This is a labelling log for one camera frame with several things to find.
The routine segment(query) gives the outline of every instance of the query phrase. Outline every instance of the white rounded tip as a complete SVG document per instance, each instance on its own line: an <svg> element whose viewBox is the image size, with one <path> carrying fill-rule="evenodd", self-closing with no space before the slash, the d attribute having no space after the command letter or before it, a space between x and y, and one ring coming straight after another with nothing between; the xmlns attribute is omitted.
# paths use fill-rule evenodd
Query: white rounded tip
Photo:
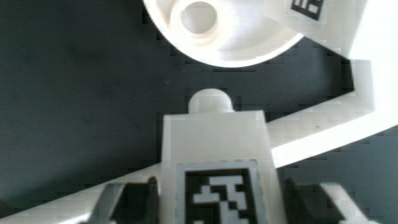
<svg viewBox="0 0 398 224"><path fill-rule="evenodd" d="M190 113L233 112L233 103L227 94L218 89L201 90L190 98Z"/></svg>

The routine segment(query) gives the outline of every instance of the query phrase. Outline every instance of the white plastic piece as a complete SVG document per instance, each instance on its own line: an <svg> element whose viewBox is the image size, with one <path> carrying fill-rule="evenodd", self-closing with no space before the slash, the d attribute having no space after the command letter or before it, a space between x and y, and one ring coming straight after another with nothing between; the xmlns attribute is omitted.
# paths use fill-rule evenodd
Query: white plastic piece
<svg viewBox="0 0 398 224"><path fill-rule="evenodd" d="M89 220L89 214L80 215L78 217L67 219L64 222L60 222L59 224L76 224L76 223L83 223Z"/></svg>
<svg viewBox="0 0 398 224"><path fill-rule="evenodd" d="M202 63L243 67L272 59L302 35L263 14L263 0L144 0L160 32Z"/></svg>
<svg viewBox="0 0 398 224"><path fill-rule="evenodd" d="M162 145L160 224L185 223L188 199L181 192L192 192L185 189L188 172L204 175L202 173L210 171L231 172L236 169L245 170L250 176L252 193L247 195L254 195L256 198L258 222L286 224L263 111L233 112L224 92L213 89L201 91L192 97L190 114L167 115L163 118ZM231 200L234 198L240 201L243 195L234 192L234 181L240 176L220 175L220 177L217 181L231 185L227 186ZM206 189L210 185L220 184L217 181L210 178L195 197L204 195L202 198L213 198Z"/></svg>
<svg viewBox="0 0 398 224"><path fill-rule="evenodd" d="M190 113L233 112L233 103L227 94L218 89L201 90L188 104Z"/></svg>
<svg viewBox="0 0 398 224"><path fill-rule="evenodd" d="M320 19L311 19L291 5L311 1L263 0L270 18L300 32L348 59L396 58L396 3L389 0L318 0Z"/></svg>
<svg viewBox="0 0 398 224"><path fill-rule="evenodd" d="M327 196L345 217L339 224L378 224L375 221L368 220L341 185L336 183L322 183L320 187L323 188Z"/></svg>

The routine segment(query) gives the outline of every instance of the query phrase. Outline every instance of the qr-like tag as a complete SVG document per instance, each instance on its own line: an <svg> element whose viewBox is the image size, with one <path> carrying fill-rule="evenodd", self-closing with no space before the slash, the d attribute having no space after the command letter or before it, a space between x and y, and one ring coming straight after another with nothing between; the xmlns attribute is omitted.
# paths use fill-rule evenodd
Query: qr-like tag
<svg viewBox="0 0 398 224"><path fill-rule="evenodd" d="M265 224L256 162L204 163L179 169L179 223Z"/></svg>
<svg viewBox="0 0 398 224"><path fill-rule="evenodd" d="M291 9L309 18L320 20L323 1L325 0L293 0Z"/></svg>

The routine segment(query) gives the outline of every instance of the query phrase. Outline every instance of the round hole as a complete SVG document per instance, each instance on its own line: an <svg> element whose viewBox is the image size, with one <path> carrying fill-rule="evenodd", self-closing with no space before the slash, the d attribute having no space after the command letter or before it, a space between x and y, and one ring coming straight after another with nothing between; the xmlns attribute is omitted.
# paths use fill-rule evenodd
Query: round hole
<svg viewBox="0 0 398 224"><path fill-rule="evenodd" d="M195 2L181 12L183 26L195 34L204 33L217 21L217 11L206 2Z"/></svg>

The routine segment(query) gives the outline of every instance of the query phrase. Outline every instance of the black background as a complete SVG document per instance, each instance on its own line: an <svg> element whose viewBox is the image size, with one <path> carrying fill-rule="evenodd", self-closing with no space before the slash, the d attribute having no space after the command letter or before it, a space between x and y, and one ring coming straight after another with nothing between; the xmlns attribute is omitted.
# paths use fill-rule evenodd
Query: black background
<svg viewBox="0 0 398 224"><path fill-rule="evenodd" d="M140 0L0 1L0 216L158 162L162 116L186 113L204 88L274 120L352 90L350 64L304 39L263 64L222 69L172 48ZM298 170L284 175L323 177Z"/></svg>

